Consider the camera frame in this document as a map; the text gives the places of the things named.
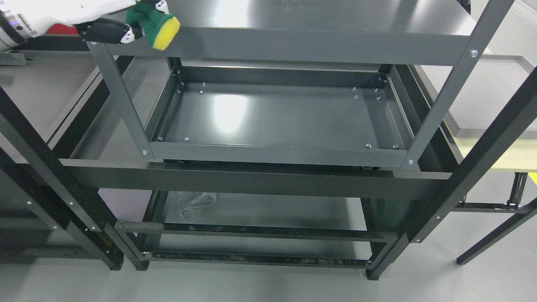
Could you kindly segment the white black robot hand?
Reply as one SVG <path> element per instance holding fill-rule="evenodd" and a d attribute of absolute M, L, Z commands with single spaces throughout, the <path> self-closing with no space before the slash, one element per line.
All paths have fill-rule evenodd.
<path fill-rule="evenodd" d="M 145 38 L 138 26 L 126 23 L 127 10 L 136 0 L 2 0 L 23 23 L 28 38 L 42 36 L 55 23 L 74 26 L 81 40 L 128 44 Z"/>

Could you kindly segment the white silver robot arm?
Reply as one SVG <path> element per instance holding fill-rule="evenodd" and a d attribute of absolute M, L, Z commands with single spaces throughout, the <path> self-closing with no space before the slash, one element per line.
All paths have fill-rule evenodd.
<path fill-rule="evenodd" d="M 11 48 L 25 44 L 28 40 L 23 23 L 17 19 L 10 10 L 0 13 L 0 51 L 5 52 Z"/>

